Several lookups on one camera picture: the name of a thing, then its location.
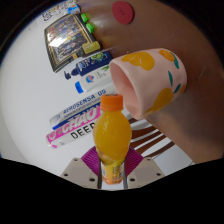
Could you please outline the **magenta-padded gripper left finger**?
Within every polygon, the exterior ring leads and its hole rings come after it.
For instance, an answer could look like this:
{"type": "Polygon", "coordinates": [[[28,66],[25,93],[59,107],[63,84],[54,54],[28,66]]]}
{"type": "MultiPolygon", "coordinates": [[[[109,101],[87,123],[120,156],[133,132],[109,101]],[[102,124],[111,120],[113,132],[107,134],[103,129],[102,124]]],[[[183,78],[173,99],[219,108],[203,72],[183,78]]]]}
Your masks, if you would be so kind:
{"type": "Polygon", "coordinates": [[[101,188],[101,165],[96,148],[89,149],[81,158],[73,158],[61,177],[84,188],[101,188]]]}

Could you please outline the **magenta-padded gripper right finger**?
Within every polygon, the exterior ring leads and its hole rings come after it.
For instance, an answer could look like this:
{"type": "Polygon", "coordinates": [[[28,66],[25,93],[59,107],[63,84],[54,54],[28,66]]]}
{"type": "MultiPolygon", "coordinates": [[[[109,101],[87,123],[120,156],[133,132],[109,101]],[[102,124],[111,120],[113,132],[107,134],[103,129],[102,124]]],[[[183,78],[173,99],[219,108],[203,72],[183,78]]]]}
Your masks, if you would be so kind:
{"type": "Polygon", "coordinates": [[[140,188],[164,177],[151,157],[144,158],[130,148],[124,162],[124,188],[140,188]]]}

